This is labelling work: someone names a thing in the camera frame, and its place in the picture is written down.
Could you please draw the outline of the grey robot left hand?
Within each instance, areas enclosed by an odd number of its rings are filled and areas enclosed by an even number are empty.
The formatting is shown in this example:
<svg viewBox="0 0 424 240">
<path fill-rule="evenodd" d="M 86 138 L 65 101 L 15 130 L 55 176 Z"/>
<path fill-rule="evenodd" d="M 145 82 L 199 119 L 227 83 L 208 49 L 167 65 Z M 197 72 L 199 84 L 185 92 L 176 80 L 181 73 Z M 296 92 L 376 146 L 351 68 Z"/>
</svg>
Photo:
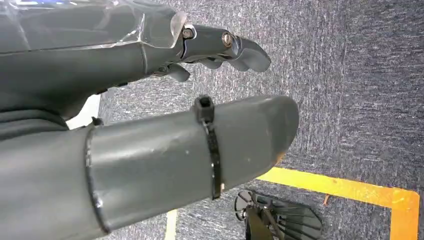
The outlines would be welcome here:
<svg viewBox="0 0 424 240">
<path fill-rule="evenodd" d="M 264 72 L 267 53 L 228 30 L 188 25 L 151 0 L 0 3 L 0 237 L 92 240 L 268 172 L 293 142 L 288 96 L 69 129 L 86 100 L 181 63 Z"/>
</svg>

